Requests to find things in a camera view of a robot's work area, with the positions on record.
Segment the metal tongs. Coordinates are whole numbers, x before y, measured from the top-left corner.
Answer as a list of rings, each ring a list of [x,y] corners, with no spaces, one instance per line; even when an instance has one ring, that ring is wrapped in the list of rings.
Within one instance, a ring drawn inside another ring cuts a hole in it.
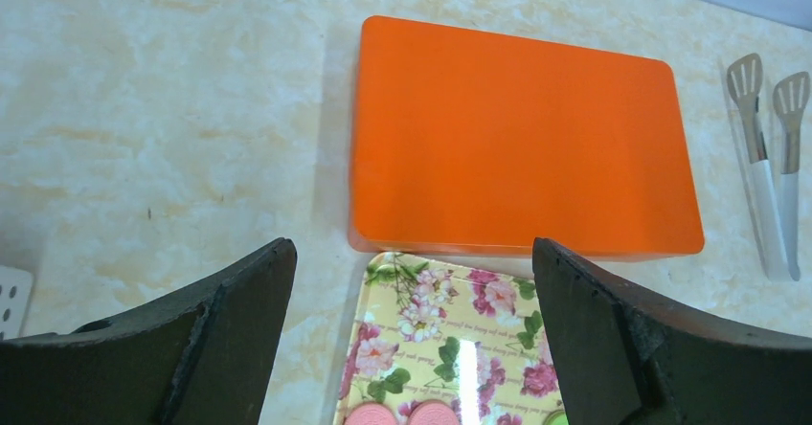
[[[783,131],[777,182],[768,156],[767,136],[758,118],[763,78],[762,60],[757,53],[739,58],[726,71],[728,93],[742,123],[755,189],[766,276],[773,281],[798,281],[801,125],[811,99],[811,76],[800,71],[781,79],[773,88],[773,110]]]

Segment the orange box lid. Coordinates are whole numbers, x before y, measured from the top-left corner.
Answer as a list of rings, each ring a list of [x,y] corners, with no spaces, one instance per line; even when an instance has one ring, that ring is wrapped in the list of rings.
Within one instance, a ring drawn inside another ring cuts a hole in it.
[[[675,77],[658,59],[375,15],[361,29],[350,245],[590,258],[701,252]]]

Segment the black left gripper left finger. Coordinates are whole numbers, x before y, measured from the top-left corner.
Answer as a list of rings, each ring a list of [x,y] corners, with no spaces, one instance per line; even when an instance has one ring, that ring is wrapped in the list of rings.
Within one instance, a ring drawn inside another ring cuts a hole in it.
[[[5,424],[256,424],[297,250],[278,238],[225,269],[67,334],[1,345]]]

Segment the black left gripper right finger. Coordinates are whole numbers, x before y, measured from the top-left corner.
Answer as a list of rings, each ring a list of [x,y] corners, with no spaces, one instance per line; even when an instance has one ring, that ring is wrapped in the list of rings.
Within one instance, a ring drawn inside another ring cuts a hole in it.
[[[807,424],[811,341],[701,311],[538,238],[532,270],[572,424]]]

